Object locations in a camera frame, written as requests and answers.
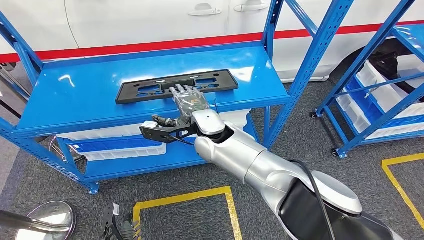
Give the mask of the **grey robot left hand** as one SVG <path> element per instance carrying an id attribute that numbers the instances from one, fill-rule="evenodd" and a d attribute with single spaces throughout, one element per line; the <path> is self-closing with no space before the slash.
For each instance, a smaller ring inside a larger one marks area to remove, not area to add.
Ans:
<path id="1" fill-rule="evenodd" d="M 120 231 L 123 240 L 144 240 L 142 237 L 141 225 L 138 220 L 133 220 L 129 214 L 123 222 L 122 229 Z"/>

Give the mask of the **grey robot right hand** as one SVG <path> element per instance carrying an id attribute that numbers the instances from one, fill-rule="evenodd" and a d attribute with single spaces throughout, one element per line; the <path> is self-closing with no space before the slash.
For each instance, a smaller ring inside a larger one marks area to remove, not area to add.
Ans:
<path id="1" fill-rule="evenodd" d="M 169 88 L 172 99 L 179 110 L 178 118 L 165 118 L 157 114 L 152 115 L 152 120 L 162 127 L 178 127 L 191 123 L 192 115 L 196 111 L 208 110 L 210 105 L 204 94 L 197 88 L 176 84 Z"/>

